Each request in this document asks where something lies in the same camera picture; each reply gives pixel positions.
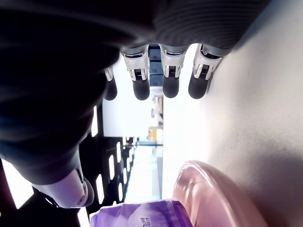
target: pink bowl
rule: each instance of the pink bowl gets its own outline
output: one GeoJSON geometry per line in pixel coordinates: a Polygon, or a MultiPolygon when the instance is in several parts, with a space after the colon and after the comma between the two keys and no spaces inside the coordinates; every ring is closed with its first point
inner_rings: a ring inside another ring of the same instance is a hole
{"type": "Polygon", "coordinates": [[[200,161],[180,169],[173,199],[194,227],[267,227],[252,201],[224,173],[200,161]]]}

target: white surface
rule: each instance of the white surface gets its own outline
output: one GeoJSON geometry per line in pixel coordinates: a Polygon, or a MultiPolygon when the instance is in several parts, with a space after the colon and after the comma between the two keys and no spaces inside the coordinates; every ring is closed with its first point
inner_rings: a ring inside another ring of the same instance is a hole
{"type": "Polygon", "coordinates": [[[14,166],[2,159],[3,170],[16,208],[19,209],[33,194],[32,184],[14,166]]]}
{"type": "Polygon", "coordinates": [[[163,129],[157,129],[157,144],[163,144],[163,129]]]}
{"type": "Polygon", "coordinates": [[[104,136],[148,136],[152,100],[140,101],[134,96],[133,82],[122,55],[113,70],[118,93],[112,101],[103,100],[104,136]]]}
{"type": "Polygon", "coordinates": [[[132,154],[132,150],[129,149],[129,161],[132,162],[133,161],[133,154],[132,154]]]}
{"type": "Polygon", "coordinates": [[[198,159],[233,179],[273,227],[303,226],[303,1],[273,1],[222,60],[208,93],[190,98],[196,46],[179,94],[164,100],[163,197],[198,159]]]}

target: robotic hand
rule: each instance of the robotic hand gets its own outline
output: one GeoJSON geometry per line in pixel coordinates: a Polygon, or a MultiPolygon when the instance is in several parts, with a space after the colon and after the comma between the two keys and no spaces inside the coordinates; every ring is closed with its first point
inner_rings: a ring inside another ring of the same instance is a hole
{"type": "Polygon", "coordinates": [[[220,60],[268,2],[0,3],[0,157],[56,206],[90,205],[94,193],[83,176],[78,146],[90,131],[94,106],[117,95],[111,66],[119,52],[135,96],[145,100],[147,48],[160,44],[163,92],[172,98],[186,51],[199,43],[188,92],[201,98],[220,60]],[[143,16],[130,13],[142,9],[143,16]]]}

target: floor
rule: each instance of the floor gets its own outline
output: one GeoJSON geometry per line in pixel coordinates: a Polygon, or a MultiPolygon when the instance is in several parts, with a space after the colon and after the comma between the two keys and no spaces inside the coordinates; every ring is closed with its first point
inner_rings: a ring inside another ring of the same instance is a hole
{"type": "Polygon", "coordinates": [[[160,199],[160,184],[156,154],[152,147],[138,146],[127,188],[125,203],[160,199]]]}
{"type": "Polygon", "coordinates": [[[234,180],[271,227],[303,226],[303,1],[276,0],[219,65],[207,94],[164,100],[163,198],[180,166],[207,162],[234,180]]]}

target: black rubber fingertip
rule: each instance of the black rubber fingertip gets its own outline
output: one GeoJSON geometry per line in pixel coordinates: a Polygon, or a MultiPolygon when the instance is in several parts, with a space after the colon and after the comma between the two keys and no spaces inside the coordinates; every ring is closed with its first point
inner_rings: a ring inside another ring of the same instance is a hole
{"type": "Polygon", "coordinates": [[[150,83],[146,80],[133,81],[134,95],[139,100],[146,100],[150,96],[150,83]]]}
{"type": "Polygon", "coordinates": [[[202,98],[207,90],[208,80],[204,78],[195,78],[194,74],[191,74],[191,78],[188,85],[188,93],[194,99],[202,98]]]}
{"type": "Polygon", "coordinates": [[[163,93],[167,98],[174,98],[179,92],[179,78],[163,76],[163,93]]]}
{"type": "Polygon", "coordinates": [[[114,100],[117,97],[117,86],[116,86],[116,81],[115,77],[111,81],[107,81],[107,93],[104,96],[104,98],[108,101],[114,100]]]}

